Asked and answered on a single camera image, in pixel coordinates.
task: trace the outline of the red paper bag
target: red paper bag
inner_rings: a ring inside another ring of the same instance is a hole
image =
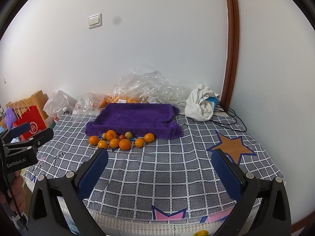
[[[30,130],[21,135],[23,141],[39,131],[46,129],[46,124],[40,116],[37,106],[30,106],[29,109],[27,109],[15,123],[13,123],[13,126],[17,127],[26,122],[30,124]]]

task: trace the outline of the round metal bolt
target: round metal bolt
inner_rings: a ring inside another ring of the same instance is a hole
[[[281,177],[276,176],[276,181],[277,181],[278,183],[281,183],[281,182],[282,182]]]
[[[40,176],[37,178],[37,180],[38,180],[38,181],[42,181],[44,178],[45,178],[44,175],[40,175]]]
[[[67,178],[72,178],[74,176],[74,173],[72,172],[72,171],[70,171],[70,172],[68,172],[67,174],[66,174],[66,177]]]
[[[253,173],[246,173],[246,177],[249,178],[249,179],[253,179],[254,178],[254,174]]]

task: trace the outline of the purple towel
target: purple towel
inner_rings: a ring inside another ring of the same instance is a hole
[[[181,127],[173,121],[179,109],[170,104],[108,104],[95,121],[86,124],[88,136],[98,136],[114,130],[117,134],[130,131],[134,136],[153,133],[156,138],[174,139],[183,136]]]

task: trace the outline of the human hand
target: human hand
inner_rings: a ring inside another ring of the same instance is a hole
[[[14,172],[15,175],[15,179],[11,185],[11,189],[13,192],[13,195],[15,197],[16,203],[18,204],[18,208],[19,211],[21,213],[24,212],[25,210],[25,189],[23,188],[23,177],[20,175],[21,171],[16,171]],[[3,204],[6,202],[5,196],[2,194],[2,192],[0,192],[0,203]],[[10,208],[17,212],[15,205],[14,205],[14,201],[12,200],[10,202]]]

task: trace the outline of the plastic bag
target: plastic bag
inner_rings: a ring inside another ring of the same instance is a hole
[[[82,94],[77,99],[78,101],[72,112],[73,121],[79,121],[85,115],[98,115],[100,109],[111,101],[108,95],[91,92]]]
[[[152,67],[136,67],[120,78],[111,102],[168,103],[184,113],[186,100],[191,93],[182,82],[165,79]]]
[[[63,115],[62,109],[67,107],[69,111],[72,111],[76,102],[76,99],[69,96],[62,90],[58,90],[52,94],[51,98],[48,99],[43,110],[49,117],[53,117],[55,122],[58,122]]]

